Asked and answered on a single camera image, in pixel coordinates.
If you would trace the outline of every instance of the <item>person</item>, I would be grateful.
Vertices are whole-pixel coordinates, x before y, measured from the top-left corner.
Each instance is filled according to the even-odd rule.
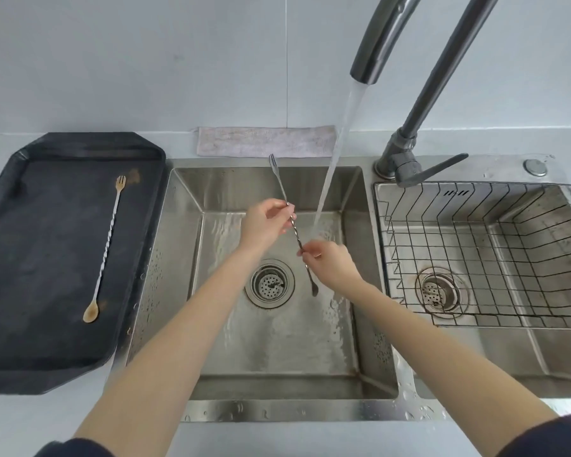
[[[74,438],[37,456],[164,456],[214,339],[290,215],[283,200],[251,207],[236,250],[107,388]],[[571,415],[558,418],[503,370],[366,283],[344,245],[303,248],[318,279],[385,333],[483,457],[571,456]]]

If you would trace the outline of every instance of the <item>sink rim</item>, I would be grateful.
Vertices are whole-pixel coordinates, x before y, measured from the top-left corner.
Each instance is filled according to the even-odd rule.
[[[548,167],[548,173],[541,179],[526,172],[522,164],[528,158],[537,158]],[[373,199],[373,185],[385,183],[372,169],[376,156],[343,156],[338,166],[359,167],[364,177],[366,199],[370,209],[370,220],[374,233],[375,259],[379,263],[381,291],[385,293],[386,269],[381,259],[379,228]],[[447,160],[447,156],[418,156],[424,166],[431,166]],[[284,158],[279,161],[283,167],[328,167],[329,158]],[[269,167],[264,158],[193,158],[168,159],[169,177],[178,176],[178,168],[245,168]],[[431,181],[444,182],[522,182],[542,184],[569,184],[562,168],[551,155],[472,155],[467,160],[444,170]],[[156,230],[153,231],[153,244]],[[150,257],[141,267],[148,267]],[[106,387],[119,376],[125,367],[133,327],[139,310],[137,302],[123,324],[113,365]],[[423,399],[416,391],[413,371],[402,356],[392,347],[396,378],[400,384],[396,399],[312,399],[312,400],[190,400],[182,421],[196,422],[291,422],[291,421],[449,421],[450,416],[438,400]],[[571,399],[544,399],[549,407],[559,414],[571,413]]]

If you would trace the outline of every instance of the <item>hand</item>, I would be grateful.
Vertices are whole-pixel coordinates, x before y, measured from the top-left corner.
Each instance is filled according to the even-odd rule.
[[[296,218],[294,206],[285,200],[266,199],[253,205],[241,222],[239,248],[262,256],[280,234],[292,227],[290,216]]]
[[[332,290],[345,295],[346,288],[355,280],[362,280],[347,247],[329,241],[311,241],[303,245],[298,256],[319,280]]]

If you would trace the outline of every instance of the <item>spoon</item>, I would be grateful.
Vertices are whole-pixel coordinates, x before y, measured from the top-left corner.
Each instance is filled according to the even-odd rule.
[[[277,177],[277,181],[279,181],[281,193],[284,196],[286,205],[290,205],[290,203],[287,201],[286,191],[284,189],[284,185],[281,183],[281,177],[279,176],[279,167],[277,167],[277,161],[275,160],[275,156],[273,154],[268,156],[268,162],[271,164],[271,168],[273,169],[273,173],[275,173],[275,176]],[[298,230],[296,229],[296,224],[294,223],[294,218],[291,216],[290,216],[290,223],[292,223],[292,229],[294,229],[294,234],[296,235],[298,246],[300,247],[301,250],[304,251],[303,243],[300,241],[300,237],[298,236]],[[311,293],[313,294],[314,297],[316,297],[320,289],[315,283],[315,281],[313,281],[313,277],[311,276],[311,271],[309,270],[309,267],[307,266],[306,263],[305,263],[305,268],[307,268],[307,274],[309,275],[309,280],[311,281]]]
[[[116,209],[119,207],[119,199],[121,198],[121,191],[125,187],[127,178],[119,176],[116,178],[116,200],[114,200],[114,209],[112,210],[112,221],[110,221],[110,230],[108,231],[108,240],[106,241],[106,248],[103,251],[102,265],[99,268],[99,277],[95,284],[95,293],[93,299],[87,309],[84,310],[83,321],[86,323],[93,322],[99,315],[99,307],[97,306],[97,295],[99,294],[99,283],[102,281],[103,269],[106,266],[106,258],[108,257],[108,247],[110,246],[110,238],[112,238],[112,229],[114,228],[114,219],[116,218]]]

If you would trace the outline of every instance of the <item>sink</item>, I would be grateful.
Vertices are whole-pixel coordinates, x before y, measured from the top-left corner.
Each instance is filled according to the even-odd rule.
[[[571,186],[383,183],[376,201],[390,295],[539,397],[571,398]]]
[[[325,167],[282,167],[311,238]],[[180,168],[168,181],[129,359],[182,307],[239,242],[245,210],[281,197],[271,169]],[[363,277],[381,285],[361,168],[337,168],[318,233],[345,243]],[[391,347],[350,302],[320,285],[311,295],[293,232],[281,236],[239,294],[191,401],[397,397]]]

